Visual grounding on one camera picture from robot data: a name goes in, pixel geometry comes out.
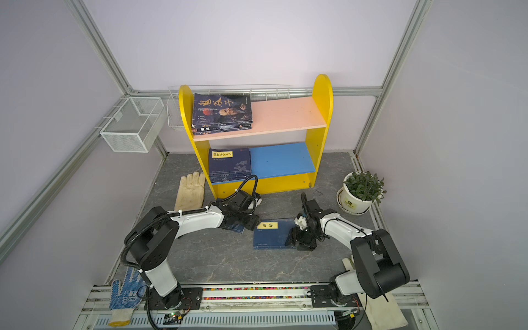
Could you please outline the separate blue yellow-label book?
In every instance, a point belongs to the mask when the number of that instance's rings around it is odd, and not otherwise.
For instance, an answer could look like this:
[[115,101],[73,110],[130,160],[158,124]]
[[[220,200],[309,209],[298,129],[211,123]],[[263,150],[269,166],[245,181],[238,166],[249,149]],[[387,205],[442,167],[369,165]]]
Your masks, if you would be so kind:
[[271,219],[261,222],[254,231],[254,250],[295,250],[290,232],[296,224],[293,219]]

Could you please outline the purple book with old man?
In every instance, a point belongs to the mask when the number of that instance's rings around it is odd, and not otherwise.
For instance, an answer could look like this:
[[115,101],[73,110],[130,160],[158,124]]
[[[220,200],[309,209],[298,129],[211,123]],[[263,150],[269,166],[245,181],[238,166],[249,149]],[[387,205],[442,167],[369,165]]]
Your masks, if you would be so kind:
[[250,126],[244,126],[244,127],[234,127],[234,128],[227,128],[227,129],[218,129],[218,128],[211,128],[211,127],[202,127],[200,129],[193,129],[192,133],[194,136],[205,136],[210,134],[220,134],[220,133],[230,133],[230,132],[237,132],[237,131],[247,131],[250,130]]

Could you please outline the dark wolf cover book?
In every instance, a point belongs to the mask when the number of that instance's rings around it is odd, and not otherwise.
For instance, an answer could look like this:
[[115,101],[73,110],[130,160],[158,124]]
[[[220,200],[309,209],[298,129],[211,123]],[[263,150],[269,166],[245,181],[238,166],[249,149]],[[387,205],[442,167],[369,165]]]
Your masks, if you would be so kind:
[[249,122],[249,123],[228,123],[228,124],[224,124],[224,125],[203,125],[203,126],[196,126],[194,128],[192,128],[192,132],[193,132],[193,129],[200,129],[202,127],[211,127],[211,128],[218,128],[218,129],[227,129],[227,128],[234,128],[234,127],[252,127],[252,123]]

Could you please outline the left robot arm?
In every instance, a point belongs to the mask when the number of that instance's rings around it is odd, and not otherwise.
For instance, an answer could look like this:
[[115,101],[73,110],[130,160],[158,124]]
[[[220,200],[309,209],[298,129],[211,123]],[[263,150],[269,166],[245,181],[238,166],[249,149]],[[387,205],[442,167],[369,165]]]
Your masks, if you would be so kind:
[[180,307],[186,298],[168,261],[177,239],[205,229],[257,228],[260,218],[255,211],[261,203],[258,182],[256,175],[250,175],[232,195],[200,209],[169,212],[162,207],[152,208],[136,224],[124,240],[120,262],[135,269],[146,282],[149,305],[173,309]]

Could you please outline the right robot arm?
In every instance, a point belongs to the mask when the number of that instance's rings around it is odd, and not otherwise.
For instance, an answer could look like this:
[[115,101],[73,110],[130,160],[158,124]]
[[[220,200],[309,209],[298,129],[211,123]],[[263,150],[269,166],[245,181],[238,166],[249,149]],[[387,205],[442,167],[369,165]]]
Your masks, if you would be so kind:
[[353,269],[331,277],[319,297],[344,305],[358,293],[375,299],[407,284],[408,269],[388,231],[370,230],[347,221],[332,209],[301,194],[302,211],[294,219],[286,246],[313,251],[319,242],[335,239],[351,251]]

